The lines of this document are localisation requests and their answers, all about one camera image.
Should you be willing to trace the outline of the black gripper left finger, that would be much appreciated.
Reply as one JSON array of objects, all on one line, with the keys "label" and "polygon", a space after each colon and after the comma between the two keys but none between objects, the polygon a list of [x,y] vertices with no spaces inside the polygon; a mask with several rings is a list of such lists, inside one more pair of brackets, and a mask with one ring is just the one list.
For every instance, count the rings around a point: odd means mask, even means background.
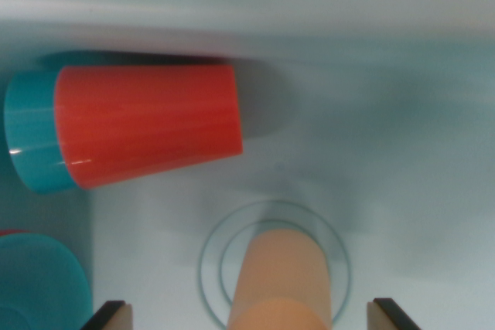
[{"label": "black gripper left finger", "polygon": [[133,330],[133,308],[125,301],[106,301],[81,330]]}]

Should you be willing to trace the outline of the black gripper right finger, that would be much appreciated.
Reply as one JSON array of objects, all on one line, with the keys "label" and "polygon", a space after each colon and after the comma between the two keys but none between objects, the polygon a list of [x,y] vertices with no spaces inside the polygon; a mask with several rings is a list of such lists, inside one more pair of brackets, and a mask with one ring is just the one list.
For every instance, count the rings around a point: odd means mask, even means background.
[{"label": "black gripper right finger", "polygon": [[392,298],[367,302],[367,330],[420,330],[421,328]]}]

